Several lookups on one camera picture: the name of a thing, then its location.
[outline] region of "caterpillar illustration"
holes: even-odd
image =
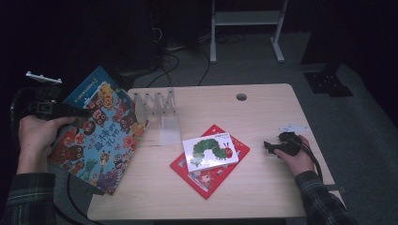
[[[210,149],[218,160],[232,157],[232,150],[228,147],[228,144],[225,145],[225,148],[220,148],[219,143],[215,139],[206,139],[200,141],[193,147],[193,159],[191,159],[191,163],[195,166],[199,166],[205,157],[205,151],[207,149]]]

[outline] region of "colorful picture book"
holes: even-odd
[[[188,172],[237,163],[237,151],[229,133],[218,133],[182,141]]]
[[[49,161],[112,194],[147,122],[138,122],[134,102],[102,67],[94,70],[64,103],[86,108],[91,116],[77,117],[61,130]]]
[[[203,136],[219,133],[225,133],[225,131],[217,125],[213,125],[203,134]],[[230,137],[232,144],[236,149],[239,163],[249,153],[250,148],[233,136]],[[208,197],[210,197],[210,195],[216,190],[216,188],[222,183],[228,174],[235,169],[238,163],[198,172],[188,172],[188,163],[185,158],[185,154],[182,153],[170,164],[170,167],[190,186],[192,186],[203,198],[208,199]]]

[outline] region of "human hand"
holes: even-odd
[[[303,143],[307,144],[307,146],[310,146],[308,140],[301,135],[298,136],[301,138]],[[294,157],[287,155],[285,152],[279,149],[275,149],[275,154],[286,161],[287,165],[289,165],[290,171],[295,177],[307,171],[314,171],[313,161],[302,149]]]
[[[47,156],[55,141],[57,130],[74,121],[74,117],[60,117],[45,121],[28,115],[20,121],[18,136],[21,153],[17,174],[47,172]]]

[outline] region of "black device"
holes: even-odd
[[[39,119],[52,120],[62,116],[87,117],[90,111],[70,106],[65,103],[58,103],[56,99],[61,93],[61,88],[55,85],[45,85],[34,88],[35,99],[29,103],[27,109],[21,116],[33,114]]]
[[[278,138],[281,141],[280,144],[264,142],[264,146],[267,148],[270,154],[275,154],[275,149],[282,150],[292,157],[298,154],[301,147],[293,142],[302,144],[302,141],[301,138],[295,134],[295,132],[281,133]]]
[[[267,148],[270,154],[275,154],[275,149],[279,149],[284,151],[286,154],[294,157],[299,153],[300,150],[303,150],[313,161],[318,176],[323,182],[321,167],[319,166],[318,160],[316,160],[316,157],[311,151],[310,146],[303,143],[301,138],[296,135],[295,132],[283,132],[278,136],[278,138],[281,141],[280,144],[271,144],[269,142],[264,142],[264,146]]]
[[[62,116],[90,116],[90,111],[57,103],[61,88],[46,82],[41,87],[25,87],[17,92],[12,100],[10,112],[11,135],[17,151],[20,151],[18,129],[20,119],[33,114],[39,119],[52,120]]]

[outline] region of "sleeve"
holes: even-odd
[[[357,224],[343,203],[330,194],[315,172],[296,177],[308,224]]]
[[[54,185],[51,173],[15,175],[0,224],[56,224]]]

